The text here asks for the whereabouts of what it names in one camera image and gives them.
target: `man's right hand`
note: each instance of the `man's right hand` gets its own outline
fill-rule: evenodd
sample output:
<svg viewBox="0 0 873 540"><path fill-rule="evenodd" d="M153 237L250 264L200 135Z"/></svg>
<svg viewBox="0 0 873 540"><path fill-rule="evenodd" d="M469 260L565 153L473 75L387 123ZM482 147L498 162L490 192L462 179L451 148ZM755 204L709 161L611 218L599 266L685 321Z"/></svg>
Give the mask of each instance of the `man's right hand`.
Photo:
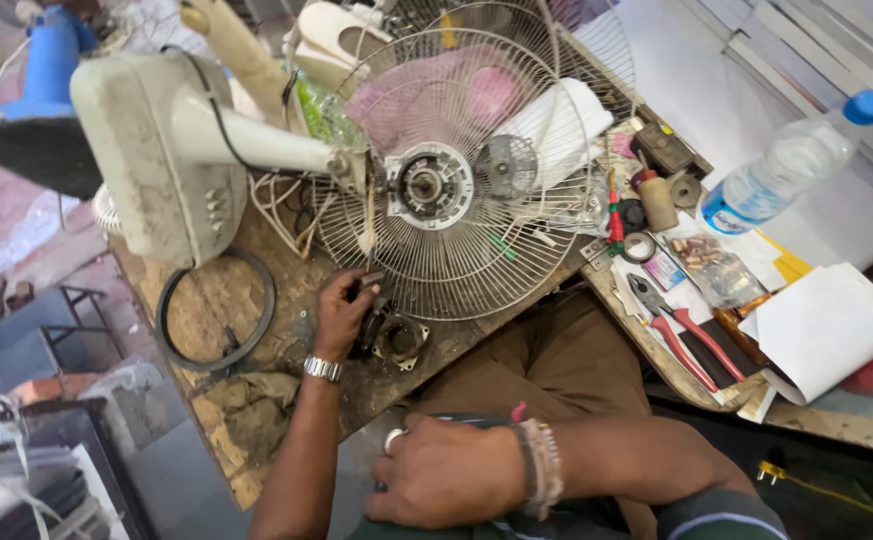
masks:
<svg viewBox="0 0 873 540"><path fill-rule="evenodd" d="M347 290L367 272L361 269L341 270L327 280L316 300L316 337L312 355L325 362L343 362L360 333L364 313L373 306L380 285L363 289L353 302L347 301Z"/></svg>
<svg viewBox="0 0 873 540"><path fill-rule="evenodd" d="M422 414L378 457L373 478L386 485L366 499L373 521L429 530L489 521L527 498L523 454L509 427L479 429Z"/></svg>

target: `metal watch strap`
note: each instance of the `metal watch strap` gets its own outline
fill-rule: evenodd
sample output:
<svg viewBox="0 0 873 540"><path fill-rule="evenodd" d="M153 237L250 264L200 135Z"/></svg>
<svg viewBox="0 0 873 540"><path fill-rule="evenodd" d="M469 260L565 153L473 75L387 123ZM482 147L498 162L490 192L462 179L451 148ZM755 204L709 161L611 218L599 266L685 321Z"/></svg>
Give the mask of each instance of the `metal watch strap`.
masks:
<svg viewBox="0 0 873 540"><path fill-rule="evenodd" d="M303 362L303 371L307 375L326 379L330 383L336 383L340 380L340 372L344 371L344 364L321 360L310 354Z"/></svg>

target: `ring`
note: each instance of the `ring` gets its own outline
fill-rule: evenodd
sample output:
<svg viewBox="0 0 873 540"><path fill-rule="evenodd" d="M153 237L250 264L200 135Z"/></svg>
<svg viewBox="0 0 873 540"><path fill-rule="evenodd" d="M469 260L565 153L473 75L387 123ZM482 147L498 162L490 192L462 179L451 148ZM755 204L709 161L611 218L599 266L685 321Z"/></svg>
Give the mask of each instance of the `ring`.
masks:
<svg viewBox="0 0 873 540"><path fill-rule="evenodd" d="M386 434L386 438L382 440L382 454L387 458L392 458L390 455L390 445L393 444L396 437L406 436L409 432L408 429L391 429L389 433Z"/></svg>

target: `red pliers handle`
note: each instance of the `red pliers handle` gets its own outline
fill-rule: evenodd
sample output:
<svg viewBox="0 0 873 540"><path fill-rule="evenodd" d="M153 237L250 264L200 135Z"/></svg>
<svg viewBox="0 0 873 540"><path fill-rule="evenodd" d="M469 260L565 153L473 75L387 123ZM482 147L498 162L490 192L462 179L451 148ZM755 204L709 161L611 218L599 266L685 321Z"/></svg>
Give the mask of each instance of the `red pliers handle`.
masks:
<svg viewBox="0 0 873 540"><path fill-rule="evenodd" d="M686 307L681 307L680 309L674 309L672 313L673 319L676 320L677 323L683 325L683 328L690 331L690 334L696 336L700 341L703 342L703 345L706 345L706 348L713 353L713 356L717 358L720 365L726 369L726 372L733 376L733 379L736 379L737 383L742 383L746 381L747 378L740 373L739 368L736 367L731 361L731 358L727 356L727 353L724 352L723 347L717 344L716 341L710 337L703 328L699 327L697 323L690 320L690 310Z"/></svg>
<svg viewBox="0 0 873 540"><path fill-rule="evenodd" d="M653 317L653 320L649 322L649 327L656 329L663 335L663 341L666 341L667 347L670 347L670 351L679 363L683 364L683 367L685 367L704 388L714 394L720 391L720 388L717 388L717 385L713 383L713 379L710 378L707 372L690 358L690 355L686 353L686 350L683 350L683 343L681 343L680 338L677 338L674 329L670 327L670 323L668 323L664 317Z"/></svg>

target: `lap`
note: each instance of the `lap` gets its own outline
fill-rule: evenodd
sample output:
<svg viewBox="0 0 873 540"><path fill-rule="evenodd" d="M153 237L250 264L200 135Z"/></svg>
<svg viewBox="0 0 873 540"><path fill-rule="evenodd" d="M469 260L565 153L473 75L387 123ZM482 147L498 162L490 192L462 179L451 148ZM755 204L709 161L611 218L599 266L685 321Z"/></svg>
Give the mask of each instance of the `lap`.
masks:
<svg viewBox="0 0 873 540"><path fill-rule="evenodd" d="M424 413L525 416L650 414L637 353L590 291L513 321L437 374L414 407Z"/></svg>

